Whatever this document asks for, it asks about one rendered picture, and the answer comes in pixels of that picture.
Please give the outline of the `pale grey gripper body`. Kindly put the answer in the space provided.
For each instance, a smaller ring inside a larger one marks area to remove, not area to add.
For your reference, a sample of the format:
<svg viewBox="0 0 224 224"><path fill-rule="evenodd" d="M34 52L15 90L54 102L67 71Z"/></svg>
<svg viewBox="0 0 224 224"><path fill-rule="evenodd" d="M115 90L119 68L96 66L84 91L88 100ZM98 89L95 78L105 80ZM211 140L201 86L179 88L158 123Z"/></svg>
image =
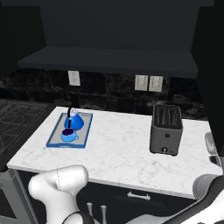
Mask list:
<svg viewBox="0 0 224 224"><path fill-rule="evenodd" d="M206 147L207 147L208 152L211 155L217 155L218 151L216 149L213 134L211 132L207 132L205 134L205 142L206 142Z"/></svg>

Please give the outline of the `dark tall cabinet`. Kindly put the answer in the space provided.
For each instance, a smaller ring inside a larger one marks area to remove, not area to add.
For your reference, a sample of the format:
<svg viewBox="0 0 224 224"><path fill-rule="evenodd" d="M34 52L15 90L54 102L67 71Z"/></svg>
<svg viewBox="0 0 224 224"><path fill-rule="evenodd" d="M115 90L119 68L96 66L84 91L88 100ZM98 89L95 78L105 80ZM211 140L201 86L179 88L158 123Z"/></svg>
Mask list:
<svg viewBox="0 0 224 224"><path fill-rule="evenodd" d="M217 151L224 157L224 0L199 8L192 56L197 82Z"/></svg>

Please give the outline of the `blue kettle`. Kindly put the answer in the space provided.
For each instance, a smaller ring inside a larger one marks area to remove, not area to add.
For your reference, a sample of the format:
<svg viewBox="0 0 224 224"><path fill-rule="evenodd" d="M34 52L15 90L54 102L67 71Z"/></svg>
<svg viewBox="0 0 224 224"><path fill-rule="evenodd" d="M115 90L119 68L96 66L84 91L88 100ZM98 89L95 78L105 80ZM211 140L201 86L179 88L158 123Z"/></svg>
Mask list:
<svg viewBox="0 0 224 224"><path fill-rule="evenodd" d="M84 121L79 115L76 108L70 106L67 111L67 117L64 122L64 127L71 128L73 130L80 130L84 125Z"/></svg>

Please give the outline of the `dark upper cabinet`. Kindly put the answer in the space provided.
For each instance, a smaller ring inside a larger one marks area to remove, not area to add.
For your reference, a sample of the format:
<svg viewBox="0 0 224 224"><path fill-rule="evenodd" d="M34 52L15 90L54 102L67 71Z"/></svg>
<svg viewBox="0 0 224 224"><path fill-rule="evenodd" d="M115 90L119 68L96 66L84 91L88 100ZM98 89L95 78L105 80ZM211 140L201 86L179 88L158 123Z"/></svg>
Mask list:
<svg viewBox="0 0 224 224"><path fill-rule="evenodd" d="M196 0L38 0L46 46L28 68L194 78Z"/></svg>

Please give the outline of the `blue mug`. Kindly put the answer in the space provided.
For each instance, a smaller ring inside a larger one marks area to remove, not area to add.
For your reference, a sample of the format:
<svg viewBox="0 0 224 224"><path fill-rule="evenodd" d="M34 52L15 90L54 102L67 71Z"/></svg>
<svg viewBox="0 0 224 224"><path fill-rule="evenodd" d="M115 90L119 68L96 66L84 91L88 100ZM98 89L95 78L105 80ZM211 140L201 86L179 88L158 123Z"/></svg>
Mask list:
<svg viewBox="0 0 224 224"><path fill-rule="evenodd" d="M79 136L76 134L76 131L73 129L64 129L61 132L60 138L66 142L66 143L70 143L74 140L78 140Z"/></svg>

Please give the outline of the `blue tray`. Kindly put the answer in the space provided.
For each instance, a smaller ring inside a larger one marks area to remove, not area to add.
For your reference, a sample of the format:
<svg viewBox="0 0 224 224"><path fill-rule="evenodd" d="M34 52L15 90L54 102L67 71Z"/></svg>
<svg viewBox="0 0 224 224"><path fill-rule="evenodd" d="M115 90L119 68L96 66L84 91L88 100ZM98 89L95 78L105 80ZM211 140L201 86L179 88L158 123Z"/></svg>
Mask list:
<svg viewBox="0 0 224 224"><path fill-rule="evenodd" d="M84 125L81 129L76 131L78 135L78 140L73 140L72 142L64 142L60 135L62 131L65 129L64 123L67 118L66 113L61 113L58 121L54 129L52 130L52 134L49 136L48 141L46 142L46 147L53 148L81 148L84 149L88 140L88 133L90 130L91 122L93 119L92 113L79 113L79 116L82 118Z"/></svg>

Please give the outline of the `dark grey toaster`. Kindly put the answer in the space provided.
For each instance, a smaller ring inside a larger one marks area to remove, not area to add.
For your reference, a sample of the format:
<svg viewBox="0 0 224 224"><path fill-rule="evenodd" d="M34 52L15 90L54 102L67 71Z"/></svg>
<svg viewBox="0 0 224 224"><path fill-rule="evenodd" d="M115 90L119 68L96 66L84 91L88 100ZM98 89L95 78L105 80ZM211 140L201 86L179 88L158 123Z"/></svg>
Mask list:
<svg viewBox="0 0 224 224"><path fill-rule="evenodd" d="M181 111L175 105L154 105L150 126L150 152L177 156L183 133Z"/></svg>

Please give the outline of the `dark drawer front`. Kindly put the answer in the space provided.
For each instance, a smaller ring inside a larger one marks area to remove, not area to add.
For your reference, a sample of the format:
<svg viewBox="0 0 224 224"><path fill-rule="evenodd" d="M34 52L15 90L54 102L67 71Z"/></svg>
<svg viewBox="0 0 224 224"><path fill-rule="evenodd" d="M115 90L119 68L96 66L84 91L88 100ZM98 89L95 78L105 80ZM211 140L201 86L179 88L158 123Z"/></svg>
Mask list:
<svg viewBox="0 0 224 224"><path fill-rule="evenodd" d="M150 201L130 198L128 192L137 195L150 195ZM125 224L143 214L170 216L190 206L195 199L186 199L162 193L138 191L112 185L89 182L83 190L86 202L93 203L95 218L101 218L100 206L107 207L108 224Z"/></svg>

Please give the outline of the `black hob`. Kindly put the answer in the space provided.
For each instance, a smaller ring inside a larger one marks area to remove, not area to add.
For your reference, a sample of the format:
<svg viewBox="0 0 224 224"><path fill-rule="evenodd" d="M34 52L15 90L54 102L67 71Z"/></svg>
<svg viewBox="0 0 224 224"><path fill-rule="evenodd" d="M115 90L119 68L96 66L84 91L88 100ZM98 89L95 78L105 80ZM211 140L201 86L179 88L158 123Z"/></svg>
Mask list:
<svg viewBox="0 0 224 224"><path fill-rule="evenodd" d="M0 172L54 109L52 103L0 98Z"/></svg>

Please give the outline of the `grey oven front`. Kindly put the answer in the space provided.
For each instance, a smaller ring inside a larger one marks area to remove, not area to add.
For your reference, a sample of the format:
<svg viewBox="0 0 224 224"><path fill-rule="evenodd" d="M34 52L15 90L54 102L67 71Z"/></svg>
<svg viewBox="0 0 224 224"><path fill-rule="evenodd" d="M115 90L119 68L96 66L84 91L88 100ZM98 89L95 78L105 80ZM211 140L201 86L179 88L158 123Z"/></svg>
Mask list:
<svg viewBox="0 0 224 224"><path fill-rule="evenodd" d="M16 170L0 172L0 189L8 200L16 218L0 215L0 224L39 224L26 194L24 185Z"/></svg>

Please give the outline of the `white wall outlet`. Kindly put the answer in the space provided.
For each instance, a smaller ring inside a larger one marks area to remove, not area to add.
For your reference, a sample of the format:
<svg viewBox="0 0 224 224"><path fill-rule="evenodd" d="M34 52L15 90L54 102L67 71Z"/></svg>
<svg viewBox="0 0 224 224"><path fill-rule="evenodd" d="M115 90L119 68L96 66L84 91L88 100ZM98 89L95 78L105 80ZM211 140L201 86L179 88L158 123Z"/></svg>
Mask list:
<svg viewBox="0 0 224 224"><path fill-rule="evenodd" d="M149 90L151 92L161 92L163 86L163 76L151 76L149 82Z"/></svg>
<svg viewBox="0 0 224 224"><path fill-rule="evenodd" d="M136 91L146 91L148 88L148 76L147 75L137 75L135 78L135 90Z"/></svg>
<svg viewBox="0 0 224 224"><path fill-rule="evenodd" d="M69 71L68 79L71 86L79 87L81 85L80 73L78 71Z"/></svg>

